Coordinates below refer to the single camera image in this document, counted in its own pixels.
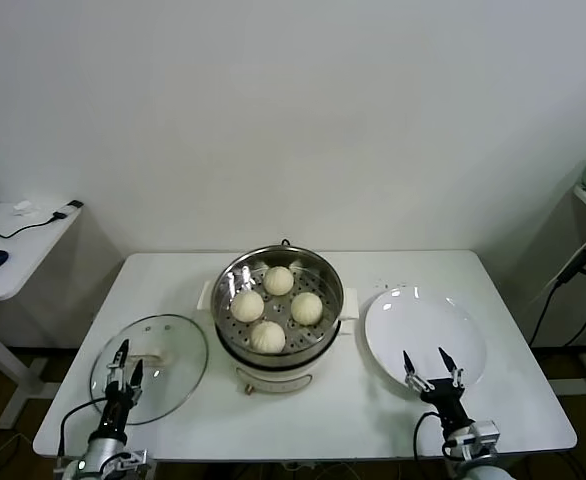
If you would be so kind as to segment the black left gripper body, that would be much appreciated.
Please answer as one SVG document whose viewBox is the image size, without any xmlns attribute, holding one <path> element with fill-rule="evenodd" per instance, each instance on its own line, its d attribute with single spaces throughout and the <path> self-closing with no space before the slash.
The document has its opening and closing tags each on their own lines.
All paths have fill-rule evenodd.
<svg viewBox="0 0 586 480">
<path fill-rule="evenodd" d="M 110 382 L 105 391 L 106 405 L 100 419 L 101 435 L 124 435 L 128 416 L 141 394 L 140 384 Z"/>
</svg>

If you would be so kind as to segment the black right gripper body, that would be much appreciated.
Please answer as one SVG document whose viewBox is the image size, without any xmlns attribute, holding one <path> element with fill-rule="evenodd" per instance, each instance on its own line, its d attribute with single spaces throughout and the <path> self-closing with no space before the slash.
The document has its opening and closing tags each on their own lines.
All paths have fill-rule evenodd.
<svg viewBox="0 0 586 480">
<path fill-rule="evenodd" d="M 464 393 L 465 388 L 450 378 L 434 379 L 431 387 L 420 393 L 420 399 L 435 407 L 443 425 L 471 425 L 473 420 L 461 402 Z"/>
</svg>

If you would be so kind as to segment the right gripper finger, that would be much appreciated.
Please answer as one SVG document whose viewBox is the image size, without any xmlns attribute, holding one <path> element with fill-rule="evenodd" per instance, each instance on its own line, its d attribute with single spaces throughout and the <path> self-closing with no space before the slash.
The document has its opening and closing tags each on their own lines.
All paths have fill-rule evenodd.
<svg viewBox="0 0 586 480">
<path fill-rule="evenodd" d="M 463 388 L 464 384 L 462 382 L 462 374 L 463 369 L 459 368 L 455 363 L 454 359 L 442 348 L 438 348 L 438 352 L 442 358 L 442 361 L 450 374 L 450 378 L 452 380 L 452 384 L 454 387 Z"/>
<path fill-rule="evenodd" d="M 403 351 L 404 370 L 406 373 L 405 382 L 408 387 L 418 393 L 430 392 L 433 390 L 433 385 L 423 377 L 421 377 L 410 359 L 406 350 Z"/>
</svg>

